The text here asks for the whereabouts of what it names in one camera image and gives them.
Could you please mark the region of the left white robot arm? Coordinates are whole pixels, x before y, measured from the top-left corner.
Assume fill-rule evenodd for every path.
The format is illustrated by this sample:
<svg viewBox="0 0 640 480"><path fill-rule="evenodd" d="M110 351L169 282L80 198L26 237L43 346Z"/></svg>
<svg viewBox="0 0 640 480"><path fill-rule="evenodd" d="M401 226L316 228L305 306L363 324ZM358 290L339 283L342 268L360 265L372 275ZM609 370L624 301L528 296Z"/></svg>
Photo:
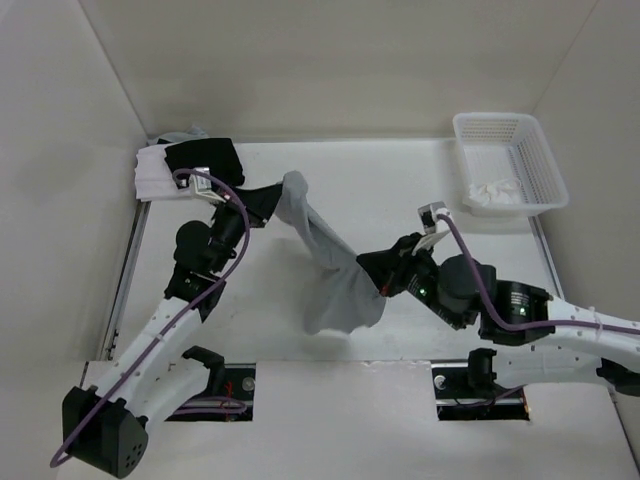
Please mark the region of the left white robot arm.
<svg viewBox="0 0 640 480"><path fill-rule="evenodd" d="M151 318L97 382L74 387L63 399L63 444L52 466L75 458L123 479L158 425L187 412L193 397L221 393L223 356L190 339L217 306L251 229L266 225L281 194L279 183L230 189L211 222L192 220L178 229L173 273Z"/></svg>

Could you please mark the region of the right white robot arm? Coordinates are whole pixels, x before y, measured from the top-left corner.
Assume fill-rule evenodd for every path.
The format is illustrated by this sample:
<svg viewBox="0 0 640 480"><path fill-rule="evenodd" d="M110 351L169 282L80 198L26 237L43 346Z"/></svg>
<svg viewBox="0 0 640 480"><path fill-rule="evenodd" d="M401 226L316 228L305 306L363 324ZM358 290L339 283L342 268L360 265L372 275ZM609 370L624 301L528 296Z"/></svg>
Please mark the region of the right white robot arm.
<svg viewBox="0 0 640 480"><path fill-rule="evenodd" d="M639 325L580 307L547 290L501 280L462 251L442 262L414 233L358 264L385 298L408 293L455 330L477 326L466 388L495 397L535 383L591 383L639 394Z"/></svg>

